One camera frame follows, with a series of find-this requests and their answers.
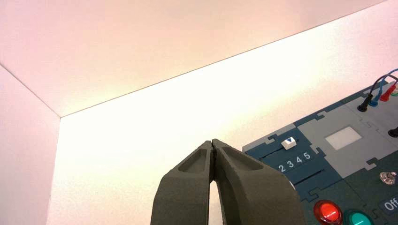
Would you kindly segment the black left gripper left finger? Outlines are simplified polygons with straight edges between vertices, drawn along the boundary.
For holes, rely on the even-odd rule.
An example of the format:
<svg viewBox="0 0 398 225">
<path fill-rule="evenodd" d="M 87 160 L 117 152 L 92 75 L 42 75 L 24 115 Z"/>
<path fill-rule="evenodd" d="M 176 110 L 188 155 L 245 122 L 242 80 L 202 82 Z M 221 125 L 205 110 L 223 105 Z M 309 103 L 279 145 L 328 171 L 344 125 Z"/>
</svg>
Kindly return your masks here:
<svg viewBox="0 0 398 225">
<path fill-rule="evenodd" d="M 205 141 L 166 173 L 153 201 L 152 225 L 207 225 L 214 148 Z"/>
</svg>

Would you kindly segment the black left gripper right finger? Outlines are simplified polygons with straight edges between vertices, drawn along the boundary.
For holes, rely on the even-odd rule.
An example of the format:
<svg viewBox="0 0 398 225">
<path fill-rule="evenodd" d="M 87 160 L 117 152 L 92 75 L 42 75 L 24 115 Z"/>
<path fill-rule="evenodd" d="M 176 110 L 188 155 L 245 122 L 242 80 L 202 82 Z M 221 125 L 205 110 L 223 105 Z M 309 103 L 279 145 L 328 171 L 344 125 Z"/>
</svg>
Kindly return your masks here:
<svg viewBox="0 0 398 225">
<path fill-rule="evenodd" d="M 300 197 L 285 175 L 218 139 L 212 145 L 223 224 L 306 224 Z"/>
</svg>

